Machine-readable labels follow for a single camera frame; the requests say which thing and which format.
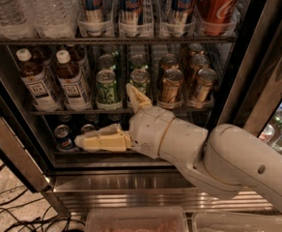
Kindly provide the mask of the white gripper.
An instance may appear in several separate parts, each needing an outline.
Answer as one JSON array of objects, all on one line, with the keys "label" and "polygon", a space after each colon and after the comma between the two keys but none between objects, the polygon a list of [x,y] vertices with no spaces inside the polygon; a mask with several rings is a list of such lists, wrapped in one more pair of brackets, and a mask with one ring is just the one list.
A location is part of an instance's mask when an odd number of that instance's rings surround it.
[{"label": "white gripper", "polygon": [[87,152],[124,152],[132,147],[133,151],[156,159],[162,137],[175,115],[159,106],[152,106],[152,101],[135,86],[128,83],[126,90],[133,112],[136,113],[129,120],[129,133],[120,124],[112,124],[80,134],[74,143]]}]

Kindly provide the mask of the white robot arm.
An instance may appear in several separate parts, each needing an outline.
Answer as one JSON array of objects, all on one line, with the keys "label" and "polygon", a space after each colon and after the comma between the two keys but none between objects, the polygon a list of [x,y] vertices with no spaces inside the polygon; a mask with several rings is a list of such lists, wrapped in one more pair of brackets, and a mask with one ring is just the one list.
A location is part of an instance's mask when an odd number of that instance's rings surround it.
[{"label": "white robot arm", "polygon": [[134,115],[129,130],[112,124],[78,135],[85,151],[120,152],[131,149],[152,159],[172,163],[200,190],[220,199],[232,198],[249,187],[282,213],[282,156],[237,126],[222,124],[206,130],[152,105],[128,84]]}]

